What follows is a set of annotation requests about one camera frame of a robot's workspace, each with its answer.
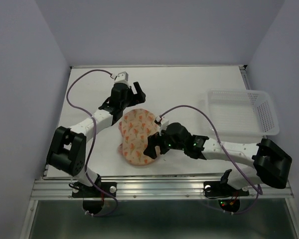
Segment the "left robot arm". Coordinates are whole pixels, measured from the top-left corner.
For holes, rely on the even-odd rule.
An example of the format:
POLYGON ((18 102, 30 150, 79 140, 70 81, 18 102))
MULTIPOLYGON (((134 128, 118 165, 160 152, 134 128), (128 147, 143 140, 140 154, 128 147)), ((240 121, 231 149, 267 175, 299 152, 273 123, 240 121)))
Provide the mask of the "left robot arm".
POLYGON ((114 83, 111 95, 93 114, 72 104, 69 101, 69 93, 66 94, 68 104, 85 112, 88 117, 71 127, 60 126, 55 130, 46 162, 83 184, 83 189, 89 196, 96 196, 101 190, 101 184, 97 181, 99 175, 87 166, 96 135, 119 121, 127 107, 146 101, 146 94, 139 83, 134 82, 133 85, 136 93, 127 81, 114 83))

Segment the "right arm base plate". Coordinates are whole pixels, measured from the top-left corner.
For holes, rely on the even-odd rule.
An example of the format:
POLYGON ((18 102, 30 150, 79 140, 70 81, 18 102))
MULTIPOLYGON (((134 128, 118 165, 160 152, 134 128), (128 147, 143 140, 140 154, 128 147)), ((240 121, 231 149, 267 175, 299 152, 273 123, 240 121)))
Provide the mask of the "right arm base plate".
POLYGON ((203 187, 203 194, 207 198, 228 198, 228 197, 245 197, 249 196, 249 191, 243 191, 242 189, 234 189, 233 187, 222 184, 220 181, 205 181, 203 187))

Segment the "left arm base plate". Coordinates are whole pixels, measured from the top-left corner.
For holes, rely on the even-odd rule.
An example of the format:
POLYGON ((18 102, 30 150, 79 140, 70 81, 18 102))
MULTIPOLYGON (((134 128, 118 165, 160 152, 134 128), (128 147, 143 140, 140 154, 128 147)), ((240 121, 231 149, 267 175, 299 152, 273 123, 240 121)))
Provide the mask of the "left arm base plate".
POLYGON ((94 186, 88 187, 80 182, 69 183, 68 186, 72 189, 72 198, 110 198, 116 197, 117 183, 116 182, 102 182, 101 190, 109 195, 100 192, 94 186))

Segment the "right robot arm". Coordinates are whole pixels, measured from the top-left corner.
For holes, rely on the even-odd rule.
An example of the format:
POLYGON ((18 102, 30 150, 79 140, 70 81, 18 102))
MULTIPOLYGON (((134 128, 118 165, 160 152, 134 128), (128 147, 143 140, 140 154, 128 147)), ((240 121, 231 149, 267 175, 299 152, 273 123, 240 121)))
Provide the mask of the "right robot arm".
POLYGON ((207 136, 191 134, 177 122, 148 136, 144 155, 156 159, 171 149, 181 150, 193 159, 230 161, 234 169, 226 170, 216 185, 224 194, 262 183, 284 189, 292 163, 292 158, 268 138, 259 143, 219 143, 207 136))

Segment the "peach floral mesh laundry bag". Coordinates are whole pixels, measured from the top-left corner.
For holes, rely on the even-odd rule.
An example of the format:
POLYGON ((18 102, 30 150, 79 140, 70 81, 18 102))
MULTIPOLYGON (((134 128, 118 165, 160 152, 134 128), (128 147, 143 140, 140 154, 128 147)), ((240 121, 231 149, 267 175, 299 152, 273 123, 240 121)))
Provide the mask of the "peach floral mesh laundry bag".
POLYGON ((159 131, 154 123, 155 115, 145 109, 134 109, 123 115, 119 123, 122 143, 118 151, 133 166, 147 166, 154 162, 144 155, 148 146, 148 136, 159 131))

